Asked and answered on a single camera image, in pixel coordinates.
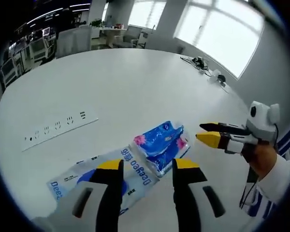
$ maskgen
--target hand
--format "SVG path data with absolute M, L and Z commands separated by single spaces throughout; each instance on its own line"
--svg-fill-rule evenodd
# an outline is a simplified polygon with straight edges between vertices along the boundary
M 271 145 L 257 145 L 254 151 L 254 159 L 249 163 L 251 168 L 262 180 L 274 167 L 277 153 Z

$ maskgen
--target window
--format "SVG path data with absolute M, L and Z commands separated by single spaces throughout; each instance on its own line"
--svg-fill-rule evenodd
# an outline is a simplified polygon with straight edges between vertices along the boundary
M 104 10 L 103 10 L 102 21 L 105 21 L 105 16 L 106 16 L 107 8 L 108 8 L 108 3 L 105 4 Z
M 129 25 L 156 29 L 166 1 L 136 0 L 129 18 Z
M 240 77 L 253 55 L 263 18 L 236 0 L 191 0 L 176 37 L 197 47 Z

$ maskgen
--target sleeve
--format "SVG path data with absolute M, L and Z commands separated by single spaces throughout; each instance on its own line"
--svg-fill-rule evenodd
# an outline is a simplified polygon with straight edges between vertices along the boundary
M 258 182 L 260 193 L 267 199 L 278 203 L 290 184 L 290 161 L 277 155 L 277 161 L 271 171 Z

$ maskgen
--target electrical outlet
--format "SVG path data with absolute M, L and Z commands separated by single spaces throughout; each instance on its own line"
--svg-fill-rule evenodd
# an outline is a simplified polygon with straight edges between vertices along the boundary
M 44 122 L 43 126 L 32 126 L 34 129 L 23 137 L 22 151 L 97 120 L 92 107 L 55 116 L 53 120 Z

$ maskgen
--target white wall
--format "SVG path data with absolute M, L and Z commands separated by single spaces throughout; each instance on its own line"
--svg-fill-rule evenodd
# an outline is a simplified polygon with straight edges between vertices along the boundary
M 83 11 L 81 14 L 81 22 L 86 21 L 86 24 L 89 24 L 88 17 L 89 17 L 89 11 Z
M 173 38 L 177 24 L 188 0 L 167 0 L 157 26 L 156 34 Z M 134 0 L 114 0 L 112 16 L 118 23 L 127 25 Z M 185 47 L 183 54 L 209 60 L 209 67 L 219 69 L 227 83 L 249 106 L 252 101 L 265 104 L 279 103 L 281 132 L 290 122 L 290 52 L 285 39 L 265 22 L 260 43 L 241 78 L 236 80 L 222 65 L 196 47 L 178 40 Z
M 88 15 L 88 23 L 96 19 L 102 19 L 105 4 L 106 0 L 92 0 Z
M 127 27 L 133 4 L 134 0 L 114 0 L 109 3 L 106 15 L 112 16 L 114 24 L 123 23 Z

